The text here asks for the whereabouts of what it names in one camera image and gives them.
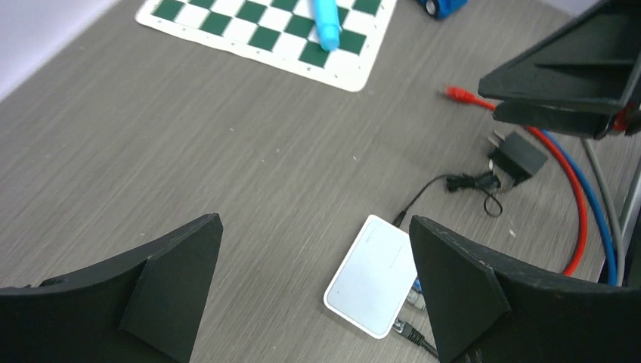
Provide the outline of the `white network switch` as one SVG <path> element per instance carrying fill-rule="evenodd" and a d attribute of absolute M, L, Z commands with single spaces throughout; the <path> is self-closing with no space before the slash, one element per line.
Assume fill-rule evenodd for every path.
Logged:
<path fill-rule="evenodd" d="M 324 292 L 324 305 L 381 340 L 391 331 L 415 279 L 409 235 L 370 215 Z"/>

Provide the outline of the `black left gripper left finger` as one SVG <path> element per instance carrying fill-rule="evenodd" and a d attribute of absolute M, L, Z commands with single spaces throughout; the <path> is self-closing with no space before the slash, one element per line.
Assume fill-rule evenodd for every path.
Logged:
<path fill-rule="evenodd" d="M 1 290 L 3 362 L 187 362 L 217 263 L 216 213 L 36 287 Z"/>

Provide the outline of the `black power adapter with cord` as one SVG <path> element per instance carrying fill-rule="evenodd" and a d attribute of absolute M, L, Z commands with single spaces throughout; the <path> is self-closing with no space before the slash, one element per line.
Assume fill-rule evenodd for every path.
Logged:
<path fill-rule="evenodd" d="M 512 132 L 494 145 L 488 159 L 492 167 L 481 174 L 446 173 L 429 180 L 393 218 L 392 225 L 399 228 L 409 209 L 426 189 L 439 181 L 444 182 L 445 190 L 449 193 L 471 190 L 483 194 L 483 209 L 486 215 L 497 218 L 503 214 L 503 205 L 497 199 L 497 195 L 530 179 L 541 169 L 548 157 L 520 134 Z"/>

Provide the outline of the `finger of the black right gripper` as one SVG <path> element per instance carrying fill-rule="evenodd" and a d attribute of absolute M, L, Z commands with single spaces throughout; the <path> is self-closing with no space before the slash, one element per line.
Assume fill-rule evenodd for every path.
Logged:
<path fill-rule="evenodd" d="M 483 76 L 497 100 L 615 114 L 640 100 L 640 3 L 599 1 Z"/>
<path fill-rule="evenodd" d="M 608 134 L 623 104 L 597 101 L 504 101 L 493 112 L 496 121 L 530 126 L 564 135 L 601 139 Z"/>

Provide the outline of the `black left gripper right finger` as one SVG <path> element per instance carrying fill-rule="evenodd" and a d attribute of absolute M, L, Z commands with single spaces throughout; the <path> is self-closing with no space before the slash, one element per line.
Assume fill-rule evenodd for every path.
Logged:
<path fill-rule="evenodd" d="M 409 225 L 442 362 L 638 362 L 640 291 L 566 277 L 422 216 Z"/>

